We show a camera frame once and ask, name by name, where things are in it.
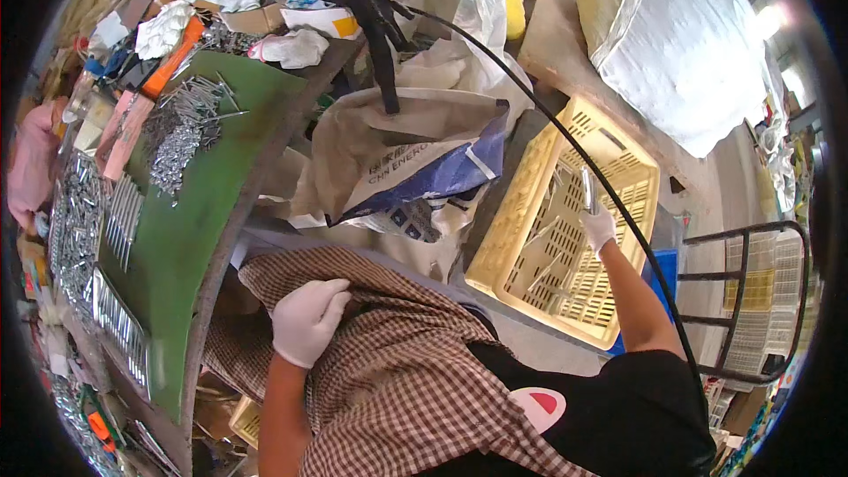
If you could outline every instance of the green mat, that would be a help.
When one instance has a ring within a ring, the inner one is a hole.
[[[176,423],[198,288],[256,156],[283,119],[276,104],[299,94],[307,83],[259,61],[207,51],[197,52],[178,80],[196,74],[217,81],[216,71],[249,114],[221,120],[218,143],[209,151],[197,150],[183,172],[176,207],[169,195],[157,196],[158,189],[148,187],[142,138],[126,167],[147,196],[128,272],[121,271],[109,249],[100,252],[103,270],[149,335],[151,399]],[[226,98],[220,102],[219,114],[233,111]]]

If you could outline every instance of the black shirt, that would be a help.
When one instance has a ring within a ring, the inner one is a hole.
[[[556,419],[552,425],[542,425],[542,436],[566,460],[601,477],[708,473],[716,447],[701,415],[689,367],[674,354],[659,350],[623,354],[610,359],[597,376],[583,377],[538,372],[488,344],[472,343],[468,348],[510,391],[541,389],[530,390],[529,396]],[[528,416],[534,410],[538,416],[538,409],[528,410]],[[478,450],[419,474],[535,475],[495,453],[483,455]]]

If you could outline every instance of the gloved hand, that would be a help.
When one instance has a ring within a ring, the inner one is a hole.
[[[598,258],[600,258],[600,248],[607,241],[612,239],[612,243],[617,243],[616,218],[612,217],[605,207],[600,207],[600,211],[595,215],[586,211],[580,212],[580,224],[586,230],[588,244]]]
[[[330,344],[342,320],[350,293],[349,280],[313,280],[284,296],[274,306],[274,350],[302,368],[312,368]]]

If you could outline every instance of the metal stool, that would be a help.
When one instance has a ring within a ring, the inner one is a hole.
[[[803,253],[803,273],[801,274],[799,299],[800,309],[798,310],[798,317],[795,320],[795,334],[792,337],[792,344],[790,346],[789,355],[786,357],[783,364],[780,365],[775,372],[772,372],[769,375],[750,375],[741,372],[736,372],[734,370],[726,370],[724,368],[724,365],[727,361],[727,354],[730,351],[730,343],[733,341],[734,333],[736,332],[736,323],[738,323],[739,313],[742,309],[742,297],[745,295],[746,273],[748,271],[748,253],[750,249],[750,235],[761,232],[782,232],[787,228],[795,230],[800,235]],[[715,362],[715,366],[711,367],[709,365],[698,365],[698,369],[703,374],[715,376],[718,378],[735,379],[737,381],[753,383],[756,385],[767,385],[773,382],[775,379],[779,378],[781,375],[783,375],[784,371],[789,366],[792,357],[795,355],[795,350],[798,347],[801,323],[804,320],[804,310],[806,309],[806,287],[807,282],[810,280],[810,240],[809,238],[807,238],[806,232],[804,232],[804,230],[800,227],[798,223],[794,221],[775,221],[772,223],[761,223],[758,225],[751,225],[750,227],[745,228],[725,230],[724,232],[718,232],[712,235],[686,238],[684,239],[684,245],[696,246],[702,243],[707,243],[711,241],[722,241],[725,239],[736,238],[739,236],[742,237],[742,265],[740,266],[738,271],[725,270],[721,273],[678,274],[678,280],[705,280],[721,282],[725,282],[727,280],[738,280],[738,287],[736,290],[736,303],[734,304],[733,316],[731,318],[723,318],[681,315],[680,320],[684,323],[705,324],[708,326],[722,326],[727,328],[727,335],[725,335],[724,337],[724,343],[722,344],[722,349],[718,354],[718,360]]]

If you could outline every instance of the black wire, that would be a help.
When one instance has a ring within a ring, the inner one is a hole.
[[[566,140],[577,150],[578,154],[583,158],[586,162],[586,165],[591,168],[592,172],[598,177],[600,184],[604,186],[606,193],[609,194],[612,202],[615,203],[616,208],[621,212],[621,216],[624,217],[624,221],[627,222],[628,226],[632,230],[632,232],[636,235],[636,239],[639,241],[642,250],[646,257],[648,257],[648,262],[651,264],[651,268],[656,275],[657,281],[660,283],[660,288],[662,289],[662,293],[666,298],[666,303],[668,304],[668,309],[672,313],[672,319],[674,319],[674,326],[677,328],[678,336],[680,337],[680,344],[684,347],[684,353],[686,354],[686,359],[689,362],[689,369],[692,371],[692,376],[694,378],[694,388],[698,393],[698,400],[700,402],[701,410],[704,413],[704,418],[708,418],[707,413],[707,403],[706,397],[704,395],[704,390],[701,387],[700,383],[700,373],[698,372],[698,362],[694,359],[694,354],[692,353],[692,347],[689,345],[689,339],[686,337],[686,330],[684,329],[684,324],[680,321],[680,314],[678,313],[678,308],[674,304],[674,297],[672,296],[671,289],[668,287],[668,282],[666,282],[666,277],[663,276],[663,271],[660,270],[660,264],[656,260],[656,255],[651,249],[651,245],[648,243],[648,240],[644,238],[642,231],[639,229],[639,226],[633,221],[630,212],[628,212],[627,207],[624,206],[624,203],[621,202],[621,198],[618,197],[616,191],[610,185],[610,182],[606,180],[603,174],[600,172],[600,168],[597,164],[594,163],[592,157],[583,149],[583,147],[577,142],[577,140],[568,132],[565,126],[557,119],[553,112],[551,112],[542,101],[540,101],[533,90],[527,87],[524,82],[515,75],[515,73],[503,62],[502,59],[495,56],[493,51],[482,44],[480,41],[473,38],[468,32],[456,26],[455,24],[445,21],[442,17],[432,15],[431,13],[427,13],[426,11],[419,10],[417,8],[413,8],[408,5],[400,5],[401,7],[405,7],[407,10],[412,11],[413,13],[421,16],[426,16],[428,19],[432,19],[433,21],[447,26],[450,29],[454,30],[456,33],[461,35],[462,37],[468,39],[472,42],[474,46],[480,48],[483,53],[485,53],[491,60],[493,60],[500,68],[506,72],[506,75],[510,77],[512,81],[515,82],[518,87],[524,91],[530,100],[532,100],[536,104],[536,108],[542,111],[545,116],[552,122],[557,130],[562,133],[562,136],[566,137]]]

